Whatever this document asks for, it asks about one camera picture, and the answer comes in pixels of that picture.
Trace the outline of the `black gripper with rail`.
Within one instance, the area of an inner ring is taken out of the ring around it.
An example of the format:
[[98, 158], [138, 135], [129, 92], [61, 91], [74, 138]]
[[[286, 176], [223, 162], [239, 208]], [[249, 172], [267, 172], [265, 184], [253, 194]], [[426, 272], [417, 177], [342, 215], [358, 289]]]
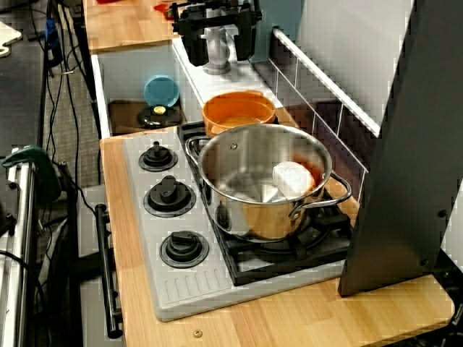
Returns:
[[171, 4], [173, 31], [182, 36], [189, 62], [200, 67], [209, 62], [204, 29], [234, 25], [237, 61], [255, 53], [256, 24], [263, 19], [259, 1], [184, 1]]

